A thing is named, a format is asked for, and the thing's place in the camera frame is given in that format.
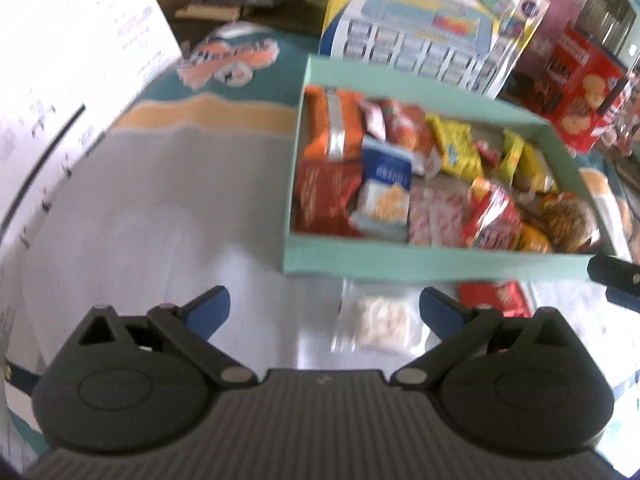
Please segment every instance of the yellow snack packet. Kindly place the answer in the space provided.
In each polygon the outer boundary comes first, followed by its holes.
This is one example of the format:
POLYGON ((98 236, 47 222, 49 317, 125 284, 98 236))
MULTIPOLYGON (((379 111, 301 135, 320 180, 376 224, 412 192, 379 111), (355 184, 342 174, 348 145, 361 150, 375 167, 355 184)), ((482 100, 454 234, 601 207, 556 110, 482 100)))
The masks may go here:
POLYGON ((538 193, 548 193, 556 184, 545 156, 528 142, 525 142, 518 168, 538 193))
POLYGON ((469 124, 446 121, 434 114, 424 119, 438 142, 444 171, 470 181, 482 176, 482 162, 469 124))
POLYGON ((510 129, 504 129, 504 147, 502 149, 502 160, 495 168, 497 176, 503 184, 511 186, 513 175, 516 172, 518 163, 524 150, 525 142, 521 136, 510 129))

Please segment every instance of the wrapped candy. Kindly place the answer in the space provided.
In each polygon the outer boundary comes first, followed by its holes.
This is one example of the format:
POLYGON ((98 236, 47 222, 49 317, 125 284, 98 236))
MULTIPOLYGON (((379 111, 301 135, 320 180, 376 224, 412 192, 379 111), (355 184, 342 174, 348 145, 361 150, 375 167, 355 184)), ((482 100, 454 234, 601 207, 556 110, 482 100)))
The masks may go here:
POLYGON ((464 208, 463 194, 412 185, 409 243, 428 247, 460 247, 464 208))
POLYGON ((407 150, 415 150, 420 144, 420 128, 424 122, 424 111, 418 105, 405 105, 393 99, 380 101, 388 131, 387 140, 407 150), (417 108, 418 121, 408 114, 410 108, 417 108))
POLYGON ((489 282, 463 282, 458 285, 460 303, 467 308, 491 305, 504 317, 531 317, 529 304, 518 282, 499 285, 489 282))
POLYGON ((364 113, 364 124, 368 134, 380 142, 386 141, 385 117, 380 105, 369 100, 360 102, 360 109, 364 113))
POLYGON ((474 143, 476 150, 482 157, 482 160, 487 163, 489 170, 493 171, 495 168, 500 166, 500 161, 502 160, 502 153, 499 150, 496 150, 491 144, 489 144, 488 140, 480 139, 476 140, 474 143))

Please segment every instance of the cardboard box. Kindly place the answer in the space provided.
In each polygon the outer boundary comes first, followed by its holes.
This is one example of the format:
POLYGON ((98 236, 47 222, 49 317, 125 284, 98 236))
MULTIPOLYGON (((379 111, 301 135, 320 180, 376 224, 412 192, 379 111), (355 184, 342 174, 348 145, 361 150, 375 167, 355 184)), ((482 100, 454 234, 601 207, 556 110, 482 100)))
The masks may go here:
MULTIPOLYGON (((305 85, 354 89, 371 96, 389 96, 414 102, 425 110, 469 123, 508 127, 534 142, 545 154, 561 190, 576 193, 597 213, 582 177, 556 131, 542 118, 522 108, 494 102, 446 84, 415 75, 361 63, 310 57, 305 85)), ((298 131, 292 162, 284 243, 286 274, 330 274, 357 280, 429 282, 441 280, 583 280, 589 255, 530 254, 512 251, 422 248, 370 239, 350 239, 300 234, 290 229, 296 211, 292 190, 298 155, 306 146, 308 131, 300 100, 298 131)), ((600 251, 614 254, 602 219, 600 251)))

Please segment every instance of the red package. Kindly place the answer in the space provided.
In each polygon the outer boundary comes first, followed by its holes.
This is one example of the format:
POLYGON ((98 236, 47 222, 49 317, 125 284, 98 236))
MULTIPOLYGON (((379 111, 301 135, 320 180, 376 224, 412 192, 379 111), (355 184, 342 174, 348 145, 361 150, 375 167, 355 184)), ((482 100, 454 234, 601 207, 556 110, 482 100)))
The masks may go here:
POLYGON ((501 152, 496 150, 486 140, 476 140, 474 145, 478 153, 480 153, 480 156, 492 167, 492 170, 500 166, 500 161, 502 160, 501 152))
POLYGON ((529 304, 518 282, 495 285, 489 282, 464 282, 458 285, 460 303, 467 308, 487 304, 504 317, 531 317, 529 304))
POLYGON ((414 173, 426 178, 436 175, 442 158, 422 107, 393 99, 378 104, 385 118, 386 140, 414 153, 414 173))
POLYGON ((362 182, 359 162, 301 160, 294 198, 300 205, 295 230, 342 237, 361 237, 352 227, 348 204, 362 182))
POLYGON ((522 231, 522 217, 508 193, 493 182, 476 178, 472 184, 471 220, 462 229, 465 247, 511 251, 522 231))

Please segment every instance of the metal screw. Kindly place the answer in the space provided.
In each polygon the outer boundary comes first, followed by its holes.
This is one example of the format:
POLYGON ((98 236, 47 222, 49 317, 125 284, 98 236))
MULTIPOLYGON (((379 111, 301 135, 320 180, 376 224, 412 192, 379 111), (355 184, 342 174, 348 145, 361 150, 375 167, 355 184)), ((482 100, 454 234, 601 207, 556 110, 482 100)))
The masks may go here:
POLYGON ((427 380, 427 372, 420 368, 403 368, 396 374, 396 381, 402 384, 422 384, 427 380))
POLYGON ((249 368, 245 368, 243 366, 230 366, 229 368, 225 368, 222 370, 220 377, 225 383, 245 383, 250 381, 254 373, 249 370, 249 368))

